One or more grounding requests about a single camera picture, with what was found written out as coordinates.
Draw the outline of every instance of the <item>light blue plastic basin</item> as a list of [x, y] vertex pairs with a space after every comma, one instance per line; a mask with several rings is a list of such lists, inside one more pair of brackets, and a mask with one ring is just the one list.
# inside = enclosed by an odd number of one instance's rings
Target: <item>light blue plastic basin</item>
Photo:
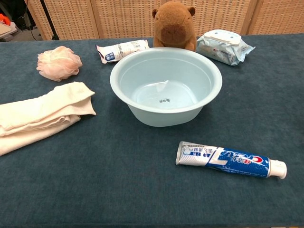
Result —
[[195, 118], [220, 92], [222, 76], [198, 53], [156, 47], [132, 53], [116, 63], [110, 83], [139, 121], [165, 127]]

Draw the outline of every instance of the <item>blue toothpaste tube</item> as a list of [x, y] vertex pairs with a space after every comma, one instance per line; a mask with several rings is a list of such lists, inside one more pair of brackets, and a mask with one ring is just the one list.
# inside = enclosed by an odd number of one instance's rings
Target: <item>blue toothpaste tube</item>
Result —
[[287, 166], [282, 161], [244, 151], [184, 141], [179, 144], [175, 163], [264, 178], [277, 176], [284, 179], [287, 174]]

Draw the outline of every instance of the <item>toothpaste tube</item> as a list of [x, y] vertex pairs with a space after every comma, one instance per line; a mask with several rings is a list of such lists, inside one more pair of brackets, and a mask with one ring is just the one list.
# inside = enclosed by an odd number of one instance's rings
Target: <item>toothpaste tube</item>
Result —
[[102, 63], [118, 62], [123, 57], [140, 50], [149, 48], [147, 40], [136, 40], [107, 47], [96, 45]]
[[206, 166], [225, 172], [264, 178], [278, 176], [284, 179], [287, 174], [286, 164], [282, 161], [244, 151], [184, 141], [179, 144], [175, 163]]

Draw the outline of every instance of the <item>white plastic lid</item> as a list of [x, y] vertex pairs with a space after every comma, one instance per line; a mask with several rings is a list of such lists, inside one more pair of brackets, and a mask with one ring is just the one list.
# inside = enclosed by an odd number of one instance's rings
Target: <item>white plastic lid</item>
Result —
[[230, 32], [222, 29], [215, 29], [209, 32], [206, 32], [204, 34], [205, 38], [210, 38], [214, 39], [217, 41], [221, 41], [224, 43], [228, 43], [234, 46], [237, 46], [240, 44], [242, 37], [235, 33], [235, 32]]
[[287, 174], [287, 166], [284, 162], [278, 160], [271, 160], [270, 159], [270, 176], [278, 176], [281, 179], [284, 179]]

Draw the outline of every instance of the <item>table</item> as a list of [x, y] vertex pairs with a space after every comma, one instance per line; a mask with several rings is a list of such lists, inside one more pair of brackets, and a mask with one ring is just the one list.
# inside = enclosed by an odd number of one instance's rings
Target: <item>table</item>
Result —
[[[95, 92], [97, 113], [0, 157], [0, 226], [304, 225], [304, 34], [244, 36], [256, 47], [244, 63], [212, 60], [223, 77], [216, 99], [194, 120], [165, 128], [139, 122], [111, 90], [115, 63], [102, 64], [95, 45], [130, 40], [0, 43], [0, 104], [78, 81]], [[39, 75], [37, 54], [60, 45], [83, 66], [55, 82]], [[175, 165], [180, 141], [284, 161], [287, 177]]]

